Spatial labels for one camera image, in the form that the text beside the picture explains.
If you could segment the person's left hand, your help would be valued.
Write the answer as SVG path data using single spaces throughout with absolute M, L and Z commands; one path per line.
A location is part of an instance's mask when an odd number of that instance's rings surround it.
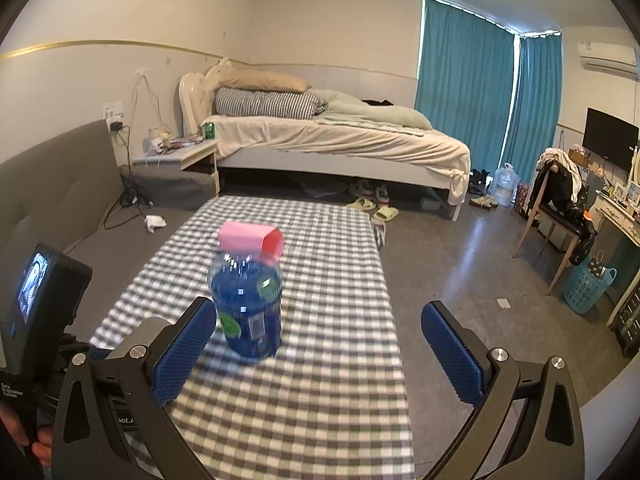
M 0 406 L 0 416 L 6 430 L 14 442 L 23 448 L 29 448 L 35 457 L 40 461 L 43 468 L 50 468 L 52 463 L 52 441 L 53 428 L 51 426 L 41 426 L 38 429 L 35 441 L 29 440 L 26 431 L 18 415 L 4 403 Z

